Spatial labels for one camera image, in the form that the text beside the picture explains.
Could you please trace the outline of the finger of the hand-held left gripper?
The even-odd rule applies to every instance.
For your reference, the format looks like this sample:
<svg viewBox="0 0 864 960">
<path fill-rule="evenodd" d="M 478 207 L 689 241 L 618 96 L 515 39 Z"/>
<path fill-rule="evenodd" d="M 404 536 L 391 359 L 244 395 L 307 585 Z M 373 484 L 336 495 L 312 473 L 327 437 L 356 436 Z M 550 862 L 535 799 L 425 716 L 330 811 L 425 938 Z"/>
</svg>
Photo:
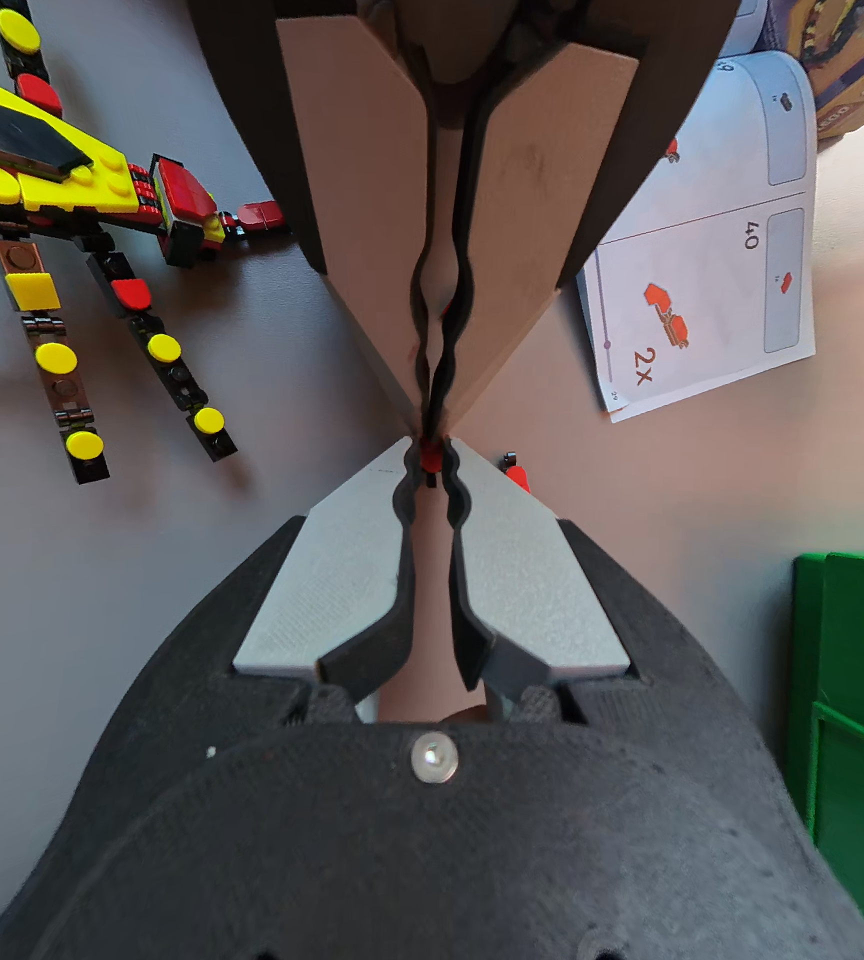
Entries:
<svg viewBox="0 0 864 960">
<path fill-rule="evenodd" d="M 450 431 L 557 295 L 639 61 L 581 43 L 528 55 L 466 117 L 430 435 Z"/>
<path fill-rule="evenodd" d="M 330 290 L 393 406 L 422 431 L 430 373 L 422 273 L 434 231 L 437 127 L 425 50 L 380 15 L 279 19 Z"/>
</svg>

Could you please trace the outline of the cardboard lego box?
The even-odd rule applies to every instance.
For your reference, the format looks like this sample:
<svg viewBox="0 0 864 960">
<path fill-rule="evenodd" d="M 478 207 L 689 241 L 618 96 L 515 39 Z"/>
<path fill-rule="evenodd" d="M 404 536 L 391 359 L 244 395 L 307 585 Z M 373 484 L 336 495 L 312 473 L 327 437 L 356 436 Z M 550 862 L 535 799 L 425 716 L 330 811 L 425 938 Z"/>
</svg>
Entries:
<svg viewBox="0 0 864 960">
<path fill-rule="evenodd" d="M 819 140 L 864 126 L 864 1 L 770 1 L 757 49 L 785 52 L 806 72 Z"/>
</svg>

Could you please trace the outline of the green plastic bin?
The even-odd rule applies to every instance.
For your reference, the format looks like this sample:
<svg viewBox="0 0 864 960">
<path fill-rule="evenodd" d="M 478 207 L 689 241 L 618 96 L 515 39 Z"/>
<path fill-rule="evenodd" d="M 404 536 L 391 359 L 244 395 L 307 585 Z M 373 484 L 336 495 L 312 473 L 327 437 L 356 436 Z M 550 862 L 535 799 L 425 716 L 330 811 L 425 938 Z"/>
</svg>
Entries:
<svg viewBox="0 0 864 960">
<path fill-rule="evenodd" d="M 864 914 L 864 552 L 795 561 L 784 778 Z"/>
</svg>

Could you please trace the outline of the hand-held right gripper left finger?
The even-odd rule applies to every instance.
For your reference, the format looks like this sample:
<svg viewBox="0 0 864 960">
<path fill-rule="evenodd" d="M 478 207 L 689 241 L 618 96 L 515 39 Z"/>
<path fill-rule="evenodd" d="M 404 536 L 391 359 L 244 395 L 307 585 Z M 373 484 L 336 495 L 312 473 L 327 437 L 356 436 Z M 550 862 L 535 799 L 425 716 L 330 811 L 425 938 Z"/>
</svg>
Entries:
<svg viewBox="0 0 864 960">
<path fill-rule="evenodd" d="M 301 519 L 234 655 L 245 675 L 380 687 L 411 650 L 415 441 L 400 438 Z"/>
</svg>

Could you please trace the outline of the white lego instruction booklet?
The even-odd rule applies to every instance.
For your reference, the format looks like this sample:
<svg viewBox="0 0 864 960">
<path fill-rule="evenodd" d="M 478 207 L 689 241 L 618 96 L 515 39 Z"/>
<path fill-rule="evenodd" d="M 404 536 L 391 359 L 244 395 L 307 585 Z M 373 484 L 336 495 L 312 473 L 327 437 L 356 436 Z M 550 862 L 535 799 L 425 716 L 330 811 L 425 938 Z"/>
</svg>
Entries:
<svg viewBox="0 0 864 960">
<path fill-rule="evenodd" d="M 690 113 L 577 277 L 613 423 L 815 353 L 807 74 L 744 1 Z"/>
</svg>

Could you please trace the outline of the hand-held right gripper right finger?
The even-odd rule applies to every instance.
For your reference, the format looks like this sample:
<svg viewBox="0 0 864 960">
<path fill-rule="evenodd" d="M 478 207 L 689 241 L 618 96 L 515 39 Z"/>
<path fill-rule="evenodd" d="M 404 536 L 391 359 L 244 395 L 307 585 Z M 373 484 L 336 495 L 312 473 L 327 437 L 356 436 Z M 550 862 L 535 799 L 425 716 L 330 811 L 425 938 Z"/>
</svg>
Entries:
<svg viewBox="0 0 864 960">
<path fill-rule="evenodd" d="M 441 476 L 464 685 L 522 692 L 624 675 L 630 657 L 556 514 L 459 438 L 445 442 Z"/>
</svg>

